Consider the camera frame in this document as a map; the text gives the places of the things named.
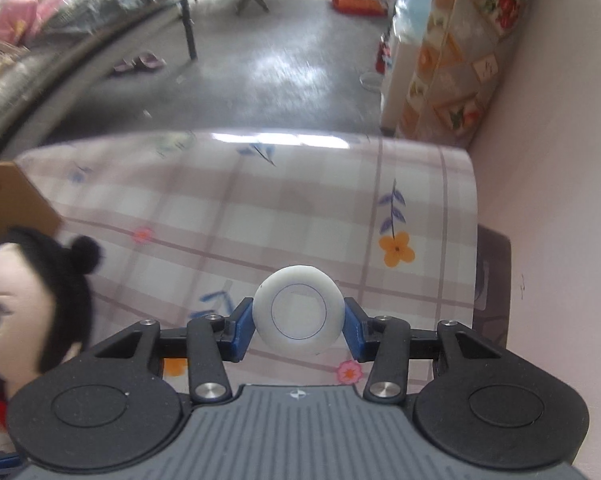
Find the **brown cardboard box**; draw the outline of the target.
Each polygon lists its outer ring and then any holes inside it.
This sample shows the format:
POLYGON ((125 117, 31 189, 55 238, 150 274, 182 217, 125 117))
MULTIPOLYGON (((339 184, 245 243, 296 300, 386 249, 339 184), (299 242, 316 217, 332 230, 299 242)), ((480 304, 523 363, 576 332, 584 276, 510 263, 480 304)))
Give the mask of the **brown cardboard box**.
POLYGON ((0 242, 13 226, 54 236, 61 216, 14 162, 0 162, 0 242))

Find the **plaid floral tablecloth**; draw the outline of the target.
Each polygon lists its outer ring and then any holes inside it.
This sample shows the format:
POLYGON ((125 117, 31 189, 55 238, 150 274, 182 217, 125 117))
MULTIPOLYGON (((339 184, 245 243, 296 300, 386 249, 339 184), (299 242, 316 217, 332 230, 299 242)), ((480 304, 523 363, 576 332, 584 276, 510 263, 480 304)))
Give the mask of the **plaid floral tablecloth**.
POLYGON ((18 166, 95 238, 93 337, 229 314, 276 270, 315 266, 371 315, 470 324, 476 188, 468 155, 300 133, 138 133, 38 148, 18 166))

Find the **bed with mattress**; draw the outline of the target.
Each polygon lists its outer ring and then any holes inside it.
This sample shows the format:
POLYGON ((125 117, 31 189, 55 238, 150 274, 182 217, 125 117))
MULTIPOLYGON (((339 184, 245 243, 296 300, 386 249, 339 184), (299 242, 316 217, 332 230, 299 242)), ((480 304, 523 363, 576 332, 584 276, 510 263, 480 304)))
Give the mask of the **bed with mattress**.
POLYGON ((63 4, 25 47, 0 56, 0 158, 44 140, 92 84, 175 21, 196 58, 190 0, 63 4))

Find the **white water dispenser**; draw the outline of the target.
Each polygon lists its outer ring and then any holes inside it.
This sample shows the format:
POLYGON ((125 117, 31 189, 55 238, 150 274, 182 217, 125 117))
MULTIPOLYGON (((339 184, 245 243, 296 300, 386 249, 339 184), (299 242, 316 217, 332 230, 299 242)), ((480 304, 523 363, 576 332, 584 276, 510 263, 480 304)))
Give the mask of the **white water dispenser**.
POLYGON ((403 114, 420 47, 406 44, 394 34, 389 37, 387 47, 381 83, 380 128, 386 136, 393 136, 403 114))

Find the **black-haired plush doll red dress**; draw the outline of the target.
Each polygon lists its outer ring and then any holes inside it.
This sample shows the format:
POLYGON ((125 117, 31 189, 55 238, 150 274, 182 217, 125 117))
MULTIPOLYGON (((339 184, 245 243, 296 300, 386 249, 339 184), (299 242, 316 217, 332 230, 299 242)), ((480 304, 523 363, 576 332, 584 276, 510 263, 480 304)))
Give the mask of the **black-haired plush doll red dress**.
POLYGON ((100 244, 16 226, 0 242, 0 430, 15 393, 88 348, 100 244))

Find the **red thermos bottle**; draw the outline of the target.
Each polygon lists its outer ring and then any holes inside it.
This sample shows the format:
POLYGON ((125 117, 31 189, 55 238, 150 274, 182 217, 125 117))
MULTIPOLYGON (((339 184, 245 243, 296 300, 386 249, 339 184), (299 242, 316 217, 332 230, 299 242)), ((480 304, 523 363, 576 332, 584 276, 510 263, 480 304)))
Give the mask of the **red thermos bottle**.
POLYGON ((387 66, 391 64, 391 61, 392 53, 391 46, 389 45, 389 34, 383 34, 379 41, 377 57, 375 58, 374 70, 378 74, 384 75, 387 66))

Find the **patterned cloth covered cabinet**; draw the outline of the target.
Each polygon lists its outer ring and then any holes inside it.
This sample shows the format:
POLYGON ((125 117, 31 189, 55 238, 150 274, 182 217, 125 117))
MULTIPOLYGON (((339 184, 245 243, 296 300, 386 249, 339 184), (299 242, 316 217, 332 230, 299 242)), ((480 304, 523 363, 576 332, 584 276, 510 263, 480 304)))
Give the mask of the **patterned cloth covered cabinet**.
POLYGON ((467 148, 532 0, 431 0, 396 136, 467 148))

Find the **small white round container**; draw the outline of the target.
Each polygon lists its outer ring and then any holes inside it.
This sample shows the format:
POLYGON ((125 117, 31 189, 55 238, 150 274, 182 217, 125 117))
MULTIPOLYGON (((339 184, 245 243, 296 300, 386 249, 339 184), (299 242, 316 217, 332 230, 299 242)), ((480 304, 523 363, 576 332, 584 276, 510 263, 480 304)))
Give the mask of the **small white round container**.
POLYGON ((345 300, 337 284, 314 266, 287 266, 255 292, 253 320, 260 339, 280 356, 317 356, 340 338, 345 300))

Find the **pair of slippers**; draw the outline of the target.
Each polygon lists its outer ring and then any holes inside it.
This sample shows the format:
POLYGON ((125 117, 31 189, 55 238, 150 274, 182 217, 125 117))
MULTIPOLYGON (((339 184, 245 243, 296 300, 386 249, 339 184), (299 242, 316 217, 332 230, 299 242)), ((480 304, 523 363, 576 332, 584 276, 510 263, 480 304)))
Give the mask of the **pair of slippers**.
POLYGON ((136 56, 133 60, 119 61, 112 70, 113 75, 124 75, 135 70, 140 72, 156 72, 156 70, 163 70, 166 66, 166 62, 163 58, 159 58, 152 52, 144 52, 136 56))

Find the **red orange bag on floor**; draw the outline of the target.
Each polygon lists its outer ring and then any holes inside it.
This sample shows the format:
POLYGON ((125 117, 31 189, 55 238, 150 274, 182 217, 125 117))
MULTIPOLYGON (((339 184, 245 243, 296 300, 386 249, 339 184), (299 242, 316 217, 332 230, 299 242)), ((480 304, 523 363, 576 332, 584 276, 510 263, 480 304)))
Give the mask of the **red orange bag on floor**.
POLYGON ((385 16, 387 6, 380 0, 331 0, 334 10, 343 14, 385 16))

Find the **pink blanket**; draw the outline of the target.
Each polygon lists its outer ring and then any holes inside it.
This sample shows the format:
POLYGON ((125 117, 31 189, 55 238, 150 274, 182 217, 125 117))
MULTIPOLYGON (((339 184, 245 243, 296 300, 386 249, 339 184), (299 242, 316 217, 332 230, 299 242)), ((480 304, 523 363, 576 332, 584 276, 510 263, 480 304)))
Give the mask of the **pink blanket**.
POLYGON ((72 0, 0 0, 0 41, 22 46, 72 0))

